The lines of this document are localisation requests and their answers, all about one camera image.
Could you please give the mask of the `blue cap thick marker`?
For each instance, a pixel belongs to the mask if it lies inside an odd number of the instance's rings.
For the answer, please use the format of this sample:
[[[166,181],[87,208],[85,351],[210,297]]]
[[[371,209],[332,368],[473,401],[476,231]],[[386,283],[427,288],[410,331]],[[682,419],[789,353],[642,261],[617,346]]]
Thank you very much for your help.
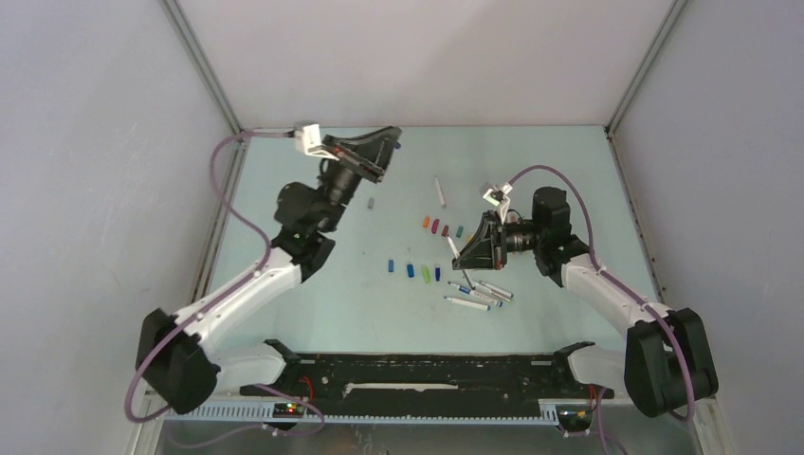
[[[492,303],[492,304],[494,304],[495,306],[498,306],[498,307],[503,306],[503,301],[502,300],[499,300],[499,299],[494,298],[494,297],[490,297],[489,295],[484,294],[484,293],[482,293],[480,291],[474,290],[474,289],[472,289],[472,288],[470,288],[468,286],[459,284],[457,282],[448,282],[448,285],[450,285],[450,286],[456,288],[457,290],[459,290],[460,292],[462,292],[464,294],[467,294],[467,295],[469,295],[471,297],[474,297],[476,299],[485,300],[485,301],[487,301],[489,303]]]

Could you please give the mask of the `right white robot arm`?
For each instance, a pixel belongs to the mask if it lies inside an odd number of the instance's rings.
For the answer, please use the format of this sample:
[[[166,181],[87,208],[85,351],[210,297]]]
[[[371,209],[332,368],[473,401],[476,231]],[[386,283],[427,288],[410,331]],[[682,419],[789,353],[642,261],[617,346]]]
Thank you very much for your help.
[[[510,222],[510,194],[533,171],[551,173],[565,186],[536,189],[531,216]],[[720,387],[701,316],[648,299],[603,264],[585,201],[558,169],[528,166],[501,184],[482,186],[481,195],[492,208],[454,253],[453,268],[498,271],[509,254],[530,251],[542,276],[586,301],[625,340],[622,352],[577,344],[551,371],[555,390],[575,396],[592,384],[625,393],[647,417],[691,421],[698,401]]]

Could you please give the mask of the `grey cap white marker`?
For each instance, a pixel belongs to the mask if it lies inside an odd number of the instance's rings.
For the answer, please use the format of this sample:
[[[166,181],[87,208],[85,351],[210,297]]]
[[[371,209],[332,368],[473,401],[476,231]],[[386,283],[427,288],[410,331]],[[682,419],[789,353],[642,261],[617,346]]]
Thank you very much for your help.
[[[437,197],[438,197],[438,200],[439,200],[439,206],[440,206],[440,208],[445,209],[447,207],[447,201],[446,201],[446,197],[445,197],[445,194],[444,194],[443,187],[441,185],[440,179],[439,179],[439,177],[437,175],[435,175],[433,177],[433,181],[434,181],[434,187],[436,189]]]

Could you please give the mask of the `blue cap thin marker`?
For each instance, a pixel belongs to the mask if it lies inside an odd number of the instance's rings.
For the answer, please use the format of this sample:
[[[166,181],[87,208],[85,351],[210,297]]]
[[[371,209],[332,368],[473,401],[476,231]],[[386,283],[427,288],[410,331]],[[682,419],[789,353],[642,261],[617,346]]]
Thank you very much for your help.
[[[480,302],[476,302],[476,301],[472,301],[472,300],[460,299],[460,298],[455,298],[455,297],[450,297],[450,296],[444,296],[444,300],[446,300],[447,302],[452,303],[452,304],[456,304],[456,305],[460,305],[460,306],[463,306],[463,307],[466,307],[466,308],[472,308],[472,309],[476,309],[476,310],[484,311],[484,312],[489,311],[491,309],[491,307],[486,303],[480,303]]]

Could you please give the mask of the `navy cap marker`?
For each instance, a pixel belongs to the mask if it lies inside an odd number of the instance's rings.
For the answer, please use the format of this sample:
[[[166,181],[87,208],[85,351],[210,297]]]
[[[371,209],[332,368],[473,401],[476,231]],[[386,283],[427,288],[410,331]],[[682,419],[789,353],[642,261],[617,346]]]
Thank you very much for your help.
[[[490,282],[475,281],[474,285],[477,291],[484,292],[499,300],[511,301],[514,298],[514,295],[511,292],[500,288],[497,285],[491,284]]]

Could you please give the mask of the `light green cap marker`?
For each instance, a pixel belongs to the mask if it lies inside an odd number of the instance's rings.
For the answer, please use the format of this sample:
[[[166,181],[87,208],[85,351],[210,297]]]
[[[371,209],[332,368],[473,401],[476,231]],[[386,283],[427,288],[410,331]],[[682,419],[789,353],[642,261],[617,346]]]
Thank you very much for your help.
[[[482,298],[494,303],[497,306],[503,306],[506,302],[511,301],[511,297],[505,294],[500,294],[490,288],[477,284],[471,289],[474,296]]]

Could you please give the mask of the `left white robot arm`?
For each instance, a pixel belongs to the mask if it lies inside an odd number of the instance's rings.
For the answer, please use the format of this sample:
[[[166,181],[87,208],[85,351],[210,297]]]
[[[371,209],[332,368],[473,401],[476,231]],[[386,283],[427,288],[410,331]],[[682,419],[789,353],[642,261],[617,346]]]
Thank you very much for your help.
[[[291,182],[277,197],[274,238],[239,213],[227,198],[225,209],[264,242],[263,255],[206,297],[171,314],[155,309],[143,321],[136,372],[124,409],[132,422],[133,394],[145,381],[169,410],[187,414],[220,390],[268,386],[277,394],[298,387],[300,370],[291,351],[274,340],[224,352],[232,331],[284,292],[304,283],[326,263],[336,230],[361,181],[379,183],[399,147],[400,128],[386,126],[353,137],[323,135],[317,123],[299,123],[271,138],[291,138],[303,155],[320,163],[318,185]]]

